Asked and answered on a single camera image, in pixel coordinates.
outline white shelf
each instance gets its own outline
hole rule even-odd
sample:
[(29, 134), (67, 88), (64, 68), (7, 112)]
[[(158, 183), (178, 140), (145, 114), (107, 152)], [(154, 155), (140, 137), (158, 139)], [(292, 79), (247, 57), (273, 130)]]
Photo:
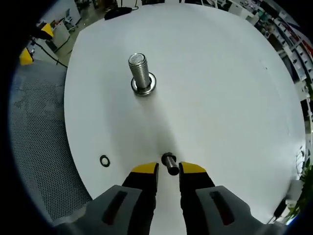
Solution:
[(284, 39), (288, 40), (287, 43), (289, 43), (290, 46), (294, 45), (291, 33), (287, 30), (287, 28), (283, 25), (282, 22), (280, 22), (279, 20), (275, 19), (274, 23), (276, 25), (276, 27), (278, 28), (279, 33), (282, 33), (284, 35)]
[(285, 46), (286, 40), (281, 36), (277, 29), (274, 30), (273, 35), (277, 38), (282, 46)]
[(312, 134), (306, 134), (306, 147), (311, 149), (312, 147)]
[(307, 76), (306, 76), (305, 71), (302, 67), (302, 64), (301, 64), (301, 61), (300, 61), (300, 58), (299, 58), (297, 52), (296, 51), (292, 52), (287, 44), (283, 47), (283, 50), (286, 52), (286, 55), (290, 59), (290, 62), (293, 65), (294, 70), (296, 71), (296, 73), (299, 77), (299, 80), (300, 81), (305, 80), (307, 78)]
[(312, 125), (312, 112), (311, 112), (311, 107), (310, 107), (310, 98), (307, 98), (306, 101), (307, 101), (307, 105), (308, 105), (308, 116), (309, 116), (309, 125), (310, 125), (309, 129), (310, 129), (310, 134), (312, 135), (313, 125)]
[(298, 45), (295, 50), (298, 52), (299, 57), (304, 63), (304, 67), (309, 74), (311, 80), (313, 79), (313, 62), (310, 58), (310, 56), (307, 54), (305, 49), (303, 49), (303, 46), (300, 44)]
[(302, 81), (296, 82), (294, 84), (294, 86), (295, 86), (295, 88), (297, 90), (298, 97), (299, 97), (300, 101), (305, 100), (305, 99), (310, 97), (308, 89), (306, 88), (306, 83), (305, 82), (302, 82)]
[[(275, 19), (275, 20), (274, 20), (274, 23), (275, 23), (275, 24), (279, 24), (279, 23), (283, 22), (283, 24), (286, 24), (286, 25), (289, 26), (289, 23), (288, 23), (288, 22), (286, 22), (286, 21), (285, 21), (283, 18), (281, 18), (281, 17), (279, 17), (279, 18), (280, 18), (280, 20), (278, 20), (278, 19)], [(290, 30), (292, 31), (292, 33), (294, 33), (295, 35), (297, 35), (297, 33), (295, 33), (291, 27), (290, 27)], [(308, 51), (308, 49), (304, 46), (304, 44), (303, 44), (302, 42), (300, 43), (300, 45), (301, 45), (301, 47), (304, 49), (304, 51), (306, 52), (306, 54), (308, 55), (308, 57), (310, 58), (311, 62), (313, 63), (312, 55), (310, 54), (310, 52)]]

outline white tabletop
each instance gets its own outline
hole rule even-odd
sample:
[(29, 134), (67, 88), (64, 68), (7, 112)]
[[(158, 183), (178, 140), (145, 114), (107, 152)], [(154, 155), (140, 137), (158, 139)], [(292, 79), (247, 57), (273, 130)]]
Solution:
[[(157, 79), (149, 97), (131, 89), (136, 52)], [(205, 6), (148, 5), (81, 31), (64, 102), (71, 153), (92, 198), (171, 151), (266, 222), (305, 145), (300, 102), (274, 48), (249, 22)], [(156, 199), (150, 234), (186, 234), (179, 177), (163, 165)]]

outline cable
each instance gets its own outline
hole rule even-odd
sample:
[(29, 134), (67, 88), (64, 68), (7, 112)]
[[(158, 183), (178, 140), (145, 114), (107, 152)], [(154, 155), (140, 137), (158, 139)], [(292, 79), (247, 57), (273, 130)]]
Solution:
[(136, 10), (138, 10), (138, 8), (139, 8), (139, 7), (137, 6), (137, 0), (136, 0), (135, 7), (132, 8), (132, 10), (133, 10), (133, 11), (136, 11)]
[(69, 51), (66, 55), (70, 54), (72, 51), (73, 51), (73, 49), (72, 49), (72, 50), (70, 50), (70, 51)]
[(266, 224), (269, 224), (270, 223), (270, 221), (273, 219), (273, 218), (275, 218), (275, 216), (273, 215), (273, 217), (266, 223)]
[(38, 43), (36, 43), (36, 42), (34, 42), (34, 43), (35, 43), (35, 45), (39, 46), (52, 60), (56, 61), (57, 64), (59, 63), (60, 65), (62, 65), (62, 66), (64, 66), (65, 68), (67, 68), (66, 65), (62, 64), (59, 60), (56, 60), (52, 55), (50, 55), (50, 54), (43, 48), (42, 45), (40, 45), (40, 44), (38, 44)]

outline perforated metal panel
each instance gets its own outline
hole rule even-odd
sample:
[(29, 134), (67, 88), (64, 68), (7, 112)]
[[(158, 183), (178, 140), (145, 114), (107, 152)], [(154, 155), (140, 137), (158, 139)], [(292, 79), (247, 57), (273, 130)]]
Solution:
[(20, 66), (11, 89), (11, 142), (32, 199), (50, 219), (91, 200), (74, 165), (64, 122), (66, 69), (43, 61)]

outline metal bolt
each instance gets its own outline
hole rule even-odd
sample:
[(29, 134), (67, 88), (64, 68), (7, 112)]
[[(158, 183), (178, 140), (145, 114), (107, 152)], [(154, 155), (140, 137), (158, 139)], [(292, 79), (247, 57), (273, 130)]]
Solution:
[(167, 167), (167, 171), (170, 175), (178, 175), (179, 167), (176, 164), (176, 156), (172, 153), (164, 153), (161, 157), (163, 165)]
[(142, 53), (135, 53), (128, 59), (133, 74), (132, 89), (137, 95), (149, 95), (156, 87), (156, 77), (149, 72), (147, 59)]

